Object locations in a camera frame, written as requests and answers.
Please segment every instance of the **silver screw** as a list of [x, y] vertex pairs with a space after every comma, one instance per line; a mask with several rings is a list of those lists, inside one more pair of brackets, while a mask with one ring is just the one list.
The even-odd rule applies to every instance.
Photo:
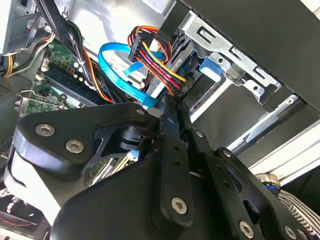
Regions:
[[223, 150], [224, 155], [226, 155], [228, 158], [231, 157], [231, 153], [228, 152], [227, 150]]
[[172, 198], [171, 205], [178, 214], [184, 215], [187, 213], [187, 204], [180, 197], [175, 196]]
[[65, 148], [73, 154], [80, 154], [84, 151], [85, 146], [78, 140], [69, 140], [65, 144]]
[[35, 132], [44, 137], [50, 137], [55, 134], [56, 130], [49, 124], [39, 124], [35, 127]]
[[64, 19], [67, 19], [68, 14], [67, 14], [65, 11], [63, 11], [63, 12], [62, 12], [62, 17], [63, 17]]
[[200, 131], [196, 131], [195, 133], [196, 133], [196, 134], [198, 135], [198, 137], [200, 137], [200, 138], [203, 138], [203, 137], [204, 137], [203, 133], [200, 132]]
[[248, 223], [245, 221], [239, 222], [239, 228], [241, 232], [248, 238], [248, 239], [253, 239], [254, 238], [254, 231], [250, 227]]
[[295, 234], [295, 232], [288, 226], [284, 226], [284, 230], [286, 232], [286, 234], [288, 234], [288, 236], [292, 239], [297, 239], [297, 236]]
[[297, 228], [296, 230], [304, 240], [308, 240], [307, 235], [300, 228]]
[[145, 115], [144, 111], [140, 110], [140, 109], [137, 109], [136, 112], [140, 115]]

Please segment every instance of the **black bracket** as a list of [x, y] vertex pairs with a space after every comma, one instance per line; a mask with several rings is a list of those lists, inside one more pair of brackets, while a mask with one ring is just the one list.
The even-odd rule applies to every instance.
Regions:
[[[59, 112], [41, 112], [19, 120], [13, 144], [20, 156], [36, 166], [59, 176], [76, 179], [85, 167], [102, 160], [113, 134], [122, 128], [148, 125], [153, 116], [136, 103], [120, 103], [85, 107]], [[36, 127], [46, 124], [54, 128], [51, 136], [39, 135]], [[72, 153], [66, 143], [77, 140], [83, 151]]]

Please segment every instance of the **yellow wire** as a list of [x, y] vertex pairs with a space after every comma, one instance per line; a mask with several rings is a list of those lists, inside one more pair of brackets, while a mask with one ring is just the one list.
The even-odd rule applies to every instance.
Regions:
[[14, 70], [14, 56], [11, 55], [10, 57], [11, 57], [11, 66], [10, 66], [10, 72], [8, 76], [10, 76]]
[[176, 74], [175, 72], [171, 71], [166, 65], [164, 65], [158, 58], [156, 58], [156, 56], [150, 51], [150, 49], [148, 48], [147, 44], [143, 41], [142, 42], [143, 46], [145, 47], [146, 51], [148, 52], [148, 54], [153, 58], [153, 60], [155, 60], [162, 68], [164, 68], [165, 70], [167, 70], [170, 74], [172, 74], [173, 76], [175, 76], [176, 78], [180, 79], [181, 81], [183, 81], [184, 83], [187, 81], [184, 77], [179, 76], [178, 74]]
[[6, 78], [7, 76], [9, 76], [10, 72], [12, 72], [12, 70], [11, 70], [12, 67], [13, 67], [12, 60], [13, 60], [12, 56], [11, 56], [11, 55], [8, 56], [8, 69], [7, 69], [7, 71], [6, 71], [5, 75], [4, 75], [5, 78]]

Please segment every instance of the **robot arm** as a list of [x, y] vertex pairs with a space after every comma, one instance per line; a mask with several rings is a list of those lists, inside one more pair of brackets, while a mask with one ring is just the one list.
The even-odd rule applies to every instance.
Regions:
[[[5, 184], [42, 210], [53, 240], [313, 239], [232, 152], [210, 148], [184, 105], [164, 94], [156, 108], [161, 116], [121, 103], [23, 117]], [[136, 163], [85, 189], [89, 165], [130, 150]]]

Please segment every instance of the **cable connector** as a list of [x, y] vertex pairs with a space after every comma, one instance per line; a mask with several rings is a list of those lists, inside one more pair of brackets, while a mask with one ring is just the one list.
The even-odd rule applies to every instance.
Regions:
[[150, 34], [148, 32], [139, 32], [135, 36], [135, 40], [129, 54], [129, 59], [131, 62], [137, 61], [137, 55], [139, 53], [139, 49], [141, 48], [142, 42], [145, 42], [147, 46], [150, 47], [152, 41], [154, 40], [154, 36], [154, 34]]

